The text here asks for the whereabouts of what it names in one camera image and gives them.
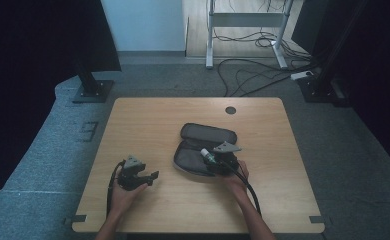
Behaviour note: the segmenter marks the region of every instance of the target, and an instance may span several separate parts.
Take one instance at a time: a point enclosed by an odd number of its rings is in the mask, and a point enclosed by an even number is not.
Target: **white power strip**
[[[298,80],[298,79],[301,79],[301,78],[311,77],[313,75],[314,74],[311,71],[299,72],[299,73],[291,74],[291,79],[292,80]]]

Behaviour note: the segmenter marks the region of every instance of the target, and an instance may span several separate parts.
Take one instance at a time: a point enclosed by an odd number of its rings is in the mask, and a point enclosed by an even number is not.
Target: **forearm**
[[[275,240],[275,236],[270,231],[267,224],[263,221],[263,218],[255,209],[251,203],[246,192],[234,193],[236,201],[242,210],[245,223],[247,224],[248,231],[252,240]]]
[[[113,240],[115,238],[115,232],[120,222],[120,215],[114,212],[110,212],[95,240]]]

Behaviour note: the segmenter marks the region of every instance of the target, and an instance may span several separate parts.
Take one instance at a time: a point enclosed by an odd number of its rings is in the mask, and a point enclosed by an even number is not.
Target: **table top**
[[[234,107],[236,113],[225,109]],[[242,213],[215,177],[173,167],[185,123],[235,131],[238,159],[247,163],[263,219],[275,233],[320,233],[320,216],[284,106],[279,98],[119,98],[108,120],[73,223],[97,232],[117,163],[129,155],[146,163],[140,176],[160,171],[133,203],[118,231],[128,233],[246,233]]]

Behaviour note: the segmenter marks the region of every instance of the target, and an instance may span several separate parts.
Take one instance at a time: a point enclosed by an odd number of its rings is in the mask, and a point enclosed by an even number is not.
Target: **light blue wall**
[[[182,0],[102,0],[117,51],[184,51]]]

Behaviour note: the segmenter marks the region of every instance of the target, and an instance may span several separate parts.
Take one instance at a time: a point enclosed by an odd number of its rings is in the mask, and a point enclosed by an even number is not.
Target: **white metal frame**
[[[206,67],[213,68],[213,28],[214,27],[279,27],[276,41],[272,41],[273,52],[281,69],[288,68],[280,45],[288,23],[293,0],[288,0],[283,13],[215,13],[215,0],[210,0],[208,13],[208,41]]]

